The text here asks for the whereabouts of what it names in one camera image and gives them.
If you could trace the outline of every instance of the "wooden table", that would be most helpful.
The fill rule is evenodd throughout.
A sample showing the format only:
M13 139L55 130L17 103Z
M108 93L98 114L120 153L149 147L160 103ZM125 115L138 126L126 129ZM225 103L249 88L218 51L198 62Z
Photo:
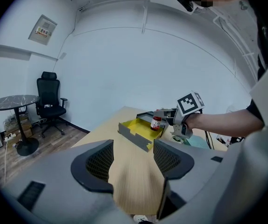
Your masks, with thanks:
M114 140L114 162L109 170L109 183L114 188L115 202L128 214L154 215L160 205L164 177L154 161L153 150L147 153L118 133L119 122L135 119L138 113L143 112L146 111L125 106L73 147ZM172 130L169 126L162 138L174 141L170 134ZM194 129L193 132L205 139L204 131ZM213 143L216 150L227 150L218 140L213 139Z

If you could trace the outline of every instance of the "office chair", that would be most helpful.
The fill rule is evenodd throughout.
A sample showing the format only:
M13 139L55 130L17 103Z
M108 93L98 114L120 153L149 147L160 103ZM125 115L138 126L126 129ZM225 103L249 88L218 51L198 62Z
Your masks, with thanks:
M37 89L39 93L40 100L36 103L36 113L40 115L41 118L46 118L49 125L43 130L42 137L45 138L44 133L50 127L55 127L61 132L61 135L64 135L64 132L56 126L56 119L59 116L65 114L67 111L64 108L64 102L67 101L65 98L60 98L62 106L58 102L58 89L59 89L59 80L57 80L57 75L54 72L42 73L42 78L36 80Z

